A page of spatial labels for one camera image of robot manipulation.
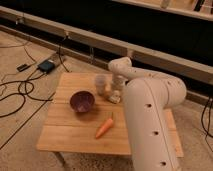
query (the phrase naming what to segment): wooden table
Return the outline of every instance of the wooden table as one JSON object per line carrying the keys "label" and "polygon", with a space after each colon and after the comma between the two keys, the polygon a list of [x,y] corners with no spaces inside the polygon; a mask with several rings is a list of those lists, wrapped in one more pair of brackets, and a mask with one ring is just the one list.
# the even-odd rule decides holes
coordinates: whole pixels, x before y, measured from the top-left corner
{"label": "wooden table", "polygon": [[[94,73],[64,73],[50,105],[46,121],[37,143],[37,149],[55,152],[65,164],[59,152],[99,153],[130,155],[128,135],[122,104],[112,104],[105,97],[97,95]],[[107,74],[110,83],[111,75]],[[89,113],[76,114],[69,105],[70,97],[81,90],[95,96],[95,105]],[[100,139],[95,139],[99,126],[114,113],[114,127]],[[183,151],[171,110],[165,110],[168,127],[178,157]]]}

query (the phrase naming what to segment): purple bowl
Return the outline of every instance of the purple bowl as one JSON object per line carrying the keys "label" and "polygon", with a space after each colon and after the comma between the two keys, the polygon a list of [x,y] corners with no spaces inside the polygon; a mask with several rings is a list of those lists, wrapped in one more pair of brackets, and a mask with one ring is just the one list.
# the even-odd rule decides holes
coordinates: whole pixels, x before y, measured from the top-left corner
{"label": "purple bowl", "polygon": [[95,103],[95,98],[88,91],[79,91],[70,99],[72,109],[77,113],[89,112]]}

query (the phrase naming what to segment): table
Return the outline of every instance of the table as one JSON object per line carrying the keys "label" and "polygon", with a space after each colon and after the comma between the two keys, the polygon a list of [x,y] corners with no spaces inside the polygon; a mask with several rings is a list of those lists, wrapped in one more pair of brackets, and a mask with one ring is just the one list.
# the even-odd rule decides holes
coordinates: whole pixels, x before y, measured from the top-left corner
{"label": "table", "polygon": [[[95,90],[95,73],[63,73],[56,94],[49,107],[46,121],[37,149],[54,152],[64,165],[60,152],[99,153],[130,155],[128,135],[125,125],[122,103],[112,104],[106,97],[98,96]],[[107,76],[107,90],[110,90],[112,75]],[[76,114],[69,105],[70,97],[81,90],[90,91],[95,96],[95,105],[89,113]],[[113,114],[114,126],[100,139],[95,133],[100,125]],[[165,116],[178,157],[183,151],[170,109]]]}

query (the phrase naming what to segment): clear plastic cup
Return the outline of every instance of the clear plastic cup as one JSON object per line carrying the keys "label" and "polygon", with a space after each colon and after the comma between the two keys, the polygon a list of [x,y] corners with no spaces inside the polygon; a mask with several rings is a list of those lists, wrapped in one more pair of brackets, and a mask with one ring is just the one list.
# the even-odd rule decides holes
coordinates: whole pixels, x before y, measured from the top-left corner
{"label": "clear plastic cup", "polygon": [[95,77],[95,87],[98,95],[103,95],[105,93],[107,81],[105,75],[97,75]]}

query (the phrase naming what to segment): concrete floor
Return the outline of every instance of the concrete floor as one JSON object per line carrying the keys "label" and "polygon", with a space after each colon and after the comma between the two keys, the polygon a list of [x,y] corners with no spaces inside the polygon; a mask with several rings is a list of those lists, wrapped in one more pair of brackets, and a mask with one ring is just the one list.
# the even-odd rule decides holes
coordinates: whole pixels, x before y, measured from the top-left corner
{"label": "concrete floor", "polygon": [[[0,46],[17,45],[19,42],[12,35],[0,31]],[[27,50],[38,62],[49,57],[53,51],[34,43],[26,46]],[[73,72],[107,71],[67,57],[65,65]],[[4,74],[15,73],[16,67],[32,61],[25,54],[23,47],[0,49],[0,78]],[[9,76],[6,81],[26,78],[34,68]],[[47,98],[56,89],[59,77],[64,69],[60,66],[53,73],[35,81],[34,96]],[[8,87],[8,94],[16,87]],[[13,110],[20,104],[17,97],[11,97],[0,103],[0,113]],[[27,100],[24,108],[13,116],[0,119],[0,146],[13,132],[38,108],[41,102]],[[128,156],[109,156],[94,154],[63,153],[68,162],[67,168],[62,168],[55,156],[49,152],[37,151],[35,146],[40,135],[42,124],[47,114],[49,103],[46,104],[16,136],[0,151],[0,171],[132,171],[132,162]],[[185,157],[180,158],[183,171],[212,171],[213,153],[208,149],[200,124],[203,106],[186,100],[183,104],[173,108],[173,113]]]}

